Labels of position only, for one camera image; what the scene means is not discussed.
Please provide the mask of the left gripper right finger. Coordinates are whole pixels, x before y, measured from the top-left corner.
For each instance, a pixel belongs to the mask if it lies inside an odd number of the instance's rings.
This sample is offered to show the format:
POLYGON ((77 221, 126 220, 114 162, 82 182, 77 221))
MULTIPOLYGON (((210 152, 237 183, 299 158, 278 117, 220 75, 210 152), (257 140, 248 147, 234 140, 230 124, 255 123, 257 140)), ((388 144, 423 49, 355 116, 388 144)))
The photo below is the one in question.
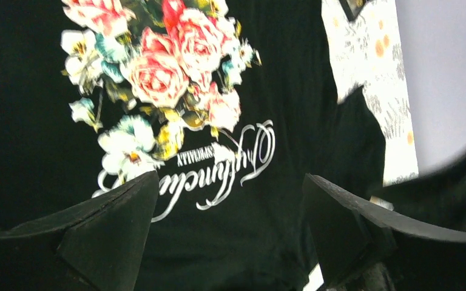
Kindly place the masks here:
POLYGON ((317 175, 305 176, 303 194, 322 289, 381 266, 392 290, 466 290, 466 232, 385 209, 317 175))

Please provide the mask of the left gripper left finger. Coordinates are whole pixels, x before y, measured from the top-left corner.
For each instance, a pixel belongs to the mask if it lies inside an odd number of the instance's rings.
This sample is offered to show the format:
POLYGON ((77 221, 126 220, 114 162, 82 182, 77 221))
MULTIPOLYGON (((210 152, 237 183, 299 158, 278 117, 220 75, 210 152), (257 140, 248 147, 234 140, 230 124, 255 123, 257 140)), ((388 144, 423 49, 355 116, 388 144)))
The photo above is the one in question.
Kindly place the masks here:
POLYGON ((132 290, 157 198, 158 175, 147 172, 0 230, 0 290, 132 290))

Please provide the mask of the black floral t-shirt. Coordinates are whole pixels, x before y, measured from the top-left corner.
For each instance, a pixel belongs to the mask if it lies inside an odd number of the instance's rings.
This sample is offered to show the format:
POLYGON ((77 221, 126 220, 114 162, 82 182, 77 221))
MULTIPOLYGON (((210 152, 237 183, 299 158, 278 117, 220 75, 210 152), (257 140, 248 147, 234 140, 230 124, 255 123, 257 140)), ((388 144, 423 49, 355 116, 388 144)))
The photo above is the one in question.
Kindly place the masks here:
POLYGON ((0 1, 0 229, 153 171, 136 290, 303 289, 305 175, 364 194, 384 156, 320 1, 0 1))

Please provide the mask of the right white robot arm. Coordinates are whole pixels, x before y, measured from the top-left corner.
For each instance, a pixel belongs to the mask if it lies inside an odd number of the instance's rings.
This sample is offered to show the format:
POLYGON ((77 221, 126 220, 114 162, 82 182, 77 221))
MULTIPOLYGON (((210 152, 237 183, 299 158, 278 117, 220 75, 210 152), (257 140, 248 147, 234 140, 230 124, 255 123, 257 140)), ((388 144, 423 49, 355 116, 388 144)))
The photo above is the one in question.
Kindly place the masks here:
POLYGON ((443 168, 369 196, 370 202, 401 215, 466 232, 466 152, 443 168))

